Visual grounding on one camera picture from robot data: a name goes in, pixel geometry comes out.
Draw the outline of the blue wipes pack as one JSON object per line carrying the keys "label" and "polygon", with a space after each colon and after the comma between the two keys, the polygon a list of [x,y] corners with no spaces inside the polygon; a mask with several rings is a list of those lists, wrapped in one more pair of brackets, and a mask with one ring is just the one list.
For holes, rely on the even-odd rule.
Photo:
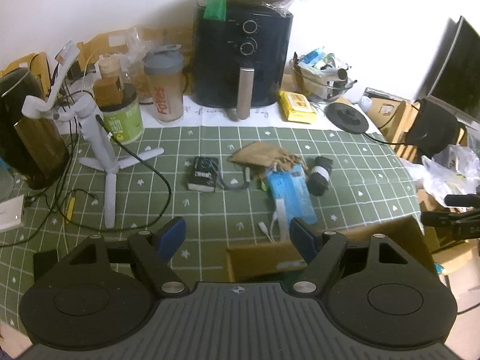
{"label": "blue wipes pack", "polygon": [[300,218],[307,224],[315,224],[317,215],[306,184],[306,175],[300,164],[289,172],[268,171],[267,180],[275,200],[283,200],[288,223]]}

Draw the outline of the yellow wet wipes pack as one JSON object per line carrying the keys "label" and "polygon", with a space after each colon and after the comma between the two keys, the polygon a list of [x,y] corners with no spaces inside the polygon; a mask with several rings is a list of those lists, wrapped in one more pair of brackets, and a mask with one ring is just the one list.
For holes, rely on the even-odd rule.
{"label": "yellow wet wipes pack", "polygon": [[312,125],[317,113],[303,94],[281,91],[279,103],[287,121]]}

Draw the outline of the black socks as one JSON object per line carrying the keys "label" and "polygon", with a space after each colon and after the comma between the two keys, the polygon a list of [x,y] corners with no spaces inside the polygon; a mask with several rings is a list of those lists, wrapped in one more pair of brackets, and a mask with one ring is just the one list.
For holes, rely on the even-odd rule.
{"label": "black socks", "polygon": [[307,178],[307,189],[313,196],[322,196],[330,186],[333,160],[324,156],[316,157]]}

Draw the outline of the tan drawstring pouch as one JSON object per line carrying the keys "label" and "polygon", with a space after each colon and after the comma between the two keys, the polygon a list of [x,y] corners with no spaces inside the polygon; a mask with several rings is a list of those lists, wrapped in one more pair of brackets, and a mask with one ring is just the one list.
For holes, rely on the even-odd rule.
{"label": "tan drawstring pouch", "polygon": [[274,171],[289,172],[295,165],[301,164],[301,158],[281,148],[263,141],[256,141],[247,145],[229,157],[229,161],[236,164],[266,167]]}

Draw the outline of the black monitor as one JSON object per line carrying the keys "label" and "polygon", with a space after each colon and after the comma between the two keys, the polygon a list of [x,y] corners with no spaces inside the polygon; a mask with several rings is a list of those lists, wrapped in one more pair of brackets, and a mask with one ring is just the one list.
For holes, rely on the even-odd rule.
{"label": "black monitor", "polygon": [[416,96],[439,104],[470,126],[479,122],[479,33],[464,16],[448,21]]}

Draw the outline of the wooden chair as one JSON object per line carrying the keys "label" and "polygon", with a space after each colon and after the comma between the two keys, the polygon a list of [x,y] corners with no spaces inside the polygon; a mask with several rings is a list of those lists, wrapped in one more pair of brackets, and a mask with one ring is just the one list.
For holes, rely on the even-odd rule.
{"label": "wooden chair", "polygon": [[[387,144],[394,150],[395,154],[402,159],[406,159],[414,164],[421,162],[422,155],[417,148],[404,143],[407,131],[411,128],[414,119],[419,111],[418,103],[402,101],[395,108],[394,113],[382,124],[378,129],[382,133]],[[460,132],[457,142],[454,145],[467,146],[467,129],[464,124],[460,123]]]}

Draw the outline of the black kettle base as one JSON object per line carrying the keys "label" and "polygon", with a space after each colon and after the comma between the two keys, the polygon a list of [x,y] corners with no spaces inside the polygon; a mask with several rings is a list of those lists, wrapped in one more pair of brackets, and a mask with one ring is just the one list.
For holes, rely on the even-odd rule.
{"label": "black kettle base", "polygon": [[326,118],[344,132],[360,135],[368,131],[368,120],[353,106],[332,102],[325,108]]}

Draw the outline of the black tissue pack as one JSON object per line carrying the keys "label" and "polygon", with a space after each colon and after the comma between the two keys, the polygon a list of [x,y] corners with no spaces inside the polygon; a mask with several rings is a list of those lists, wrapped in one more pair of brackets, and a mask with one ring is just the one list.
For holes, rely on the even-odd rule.
{"label": "black tissue pack", "polygon": [[218,177],[218,159],[196,156],[187,178],[187,189],[201,193],[213,193]]}

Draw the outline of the glass bowl of clutter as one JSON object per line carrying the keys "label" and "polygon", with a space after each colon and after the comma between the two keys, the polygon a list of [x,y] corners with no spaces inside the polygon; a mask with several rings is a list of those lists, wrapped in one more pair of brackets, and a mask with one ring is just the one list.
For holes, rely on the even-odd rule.
{"label": "glass bowl of clutter", "polygon": [[298,92],[310,102],[334,102],[357,83],[349,77],[351,66],[325,47],[305,55],[294,53],[289,67]]}

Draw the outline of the white plastic bag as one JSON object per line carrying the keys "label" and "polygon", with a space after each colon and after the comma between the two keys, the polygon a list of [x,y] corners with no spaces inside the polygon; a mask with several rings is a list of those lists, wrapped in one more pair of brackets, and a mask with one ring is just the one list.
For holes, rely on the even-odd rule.
{"label": "white plastic bag", "polygon": [[423,189],[443,207],[448,195],[476,194],[479,187],[479,156],[462,145],[448,145],[440,153],[421,156],[425,168]]}

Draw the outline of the yellow pen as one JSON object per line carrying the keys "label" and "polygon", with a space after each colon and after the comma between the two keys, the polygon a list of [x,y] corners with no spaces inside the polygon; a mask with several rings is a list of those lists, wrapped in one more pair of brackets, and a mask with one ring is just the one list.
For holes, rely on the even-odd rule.
{"label": "yellow pen", "polygon": [[75,203],[76,203],[76,198],[74,196],[70,197],[67,204],[67,210],[65,213],[65,218],[68,223],[70,223],[72,220]]}

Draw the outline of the white phone tripod stand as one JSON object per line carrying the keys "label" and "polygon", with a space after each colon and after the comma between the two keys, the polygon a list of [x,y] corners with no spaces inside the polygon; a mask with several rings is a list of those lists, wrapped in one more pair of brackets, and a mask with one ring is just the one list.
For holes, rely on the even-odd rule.
{"label": "white phone tripod stand", "polygon": [[128,157],[118,159],[114,153],[112,141],[114,136],[107,131],[103,123],[103,113],[100,111],[93,96],[82,96],[66,111],[60,111],[55,105],[59,90],[68,74],[68,70],[80,55],[78,47],[69,42],[58,52],[56,56],[60,68],[49,97],[42,100],[39,97],[28,95],[24,100],[22,114],[30,119],[52,119],[58,121],[70,121],[75,119],[80,126],[80,134],[86,140],[94,157],[80,159],[80,163],[86,167],[105,173],[105,191],[103,202],[103,214],[105,228],[108,232],[114,232],[116,221],[116,178],[119,171],[156,158],[164,153],[164,149],[157,148],[141,152],[131,153]]}

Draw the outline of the grey lid shaker bottle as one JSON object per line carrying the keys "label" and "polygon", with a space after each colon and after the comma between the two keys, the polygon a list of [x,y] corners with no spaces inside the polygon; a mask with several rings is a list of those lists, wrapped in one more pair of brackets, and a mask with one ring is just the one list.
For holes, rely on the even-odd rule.
{"label": "grey lid shaker bottle", "polygon": [[183,67],[181,45],[169,44],[149,50],[143,58],[155,117],[172,122],[183,116]]}

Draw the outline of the green label jar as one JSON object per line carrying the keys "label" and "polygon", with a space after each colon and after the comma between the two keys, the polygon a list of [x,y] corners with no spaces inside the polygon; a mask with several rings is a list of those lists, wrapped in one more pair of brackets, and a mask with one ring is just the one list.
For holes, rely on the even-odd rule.
{"label": "green label jar", "polygon": [[120,104],[104,106],[100,110],[105,125],[120,143],[132,143],[143,134],[143,118],[134,85],[124,85],[123,101]]}

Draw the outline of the black air fryer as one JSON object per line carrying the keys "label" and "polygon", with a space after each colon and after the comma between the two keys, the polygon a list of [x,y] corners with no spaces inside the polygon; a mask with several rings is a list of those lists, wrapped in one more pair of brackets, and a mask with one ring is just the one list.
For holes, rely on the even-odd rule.
{"label": "black air fryer", "polygon": [[205,19],[205,5],[195,9],[193,26],[194,100],[205,107],[235,108],[240,76],[253,71],[251,105],[278,100],[293,15],[262,5],[229,2],[224,21]]}

